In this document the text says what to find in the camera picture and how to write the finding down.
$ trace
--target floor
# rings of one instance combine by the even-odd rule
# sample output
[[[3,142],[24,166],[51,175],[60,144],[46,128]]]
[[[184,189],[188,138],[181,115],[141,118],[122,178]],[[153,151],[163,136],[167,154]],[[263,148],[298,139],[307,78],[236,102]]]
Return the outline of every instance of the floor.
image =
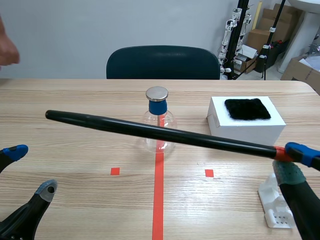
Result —
[[[252,71],[248,74],[241,75],[238,80],[263,80],[262,74],[256,71]],[[282,77],[282,73],[278,72],[277,65],[273,65],[266,71],[266,80],[279,81]]]

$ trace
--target chair backrest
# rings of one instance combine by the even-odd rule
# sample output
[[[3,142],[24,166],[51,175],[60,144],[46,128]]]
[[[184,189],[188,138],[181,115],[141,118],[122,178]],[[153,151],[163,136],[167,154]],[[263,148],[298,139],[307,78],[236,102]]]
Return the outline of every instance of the chair backrest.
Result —
[[[127,47],[110,56],[106,78],[219,80],[220,65],[212,52],[196,47]]]

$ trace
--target blue gripper tip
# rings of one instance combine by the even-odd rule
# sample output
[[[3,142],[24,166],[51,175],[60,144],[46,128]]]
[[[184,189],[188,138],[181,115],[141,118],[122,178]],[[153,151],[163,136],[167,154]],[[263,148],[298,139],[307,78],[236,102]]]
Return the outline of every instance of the blue gripper tip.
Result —
[[[12,161],[16,162],[22,159],[28,153],[27,145],[18,145],[9,148],[4,148],[2,151],[4,155],[8,156]]]

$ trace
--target red tape line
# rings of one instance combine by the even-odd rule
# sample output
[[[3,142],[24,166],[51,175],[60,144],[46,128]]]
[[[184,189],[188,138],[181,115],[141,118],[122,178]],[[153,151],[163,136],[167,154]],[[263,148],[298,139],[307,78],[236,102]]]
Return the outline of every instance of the red tape line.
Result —
[[[163,141],[156,141],[155,168],[154,168],[154,196],[153,196],[153,221],[152,240],[164,239],[164,161],[165,154],[162,146]]]

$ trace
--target black sponge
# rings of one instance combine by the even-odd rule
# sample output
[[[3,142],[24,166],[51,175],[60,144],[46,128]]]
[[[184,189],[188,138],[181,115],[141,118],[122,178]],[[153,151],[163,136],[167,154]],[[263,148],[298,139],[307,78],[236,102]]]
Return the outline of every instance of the black sponge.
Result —
[[[235,120],[268,120],[270,113],[260,99],[228,99],[225,101],[230,117]]]

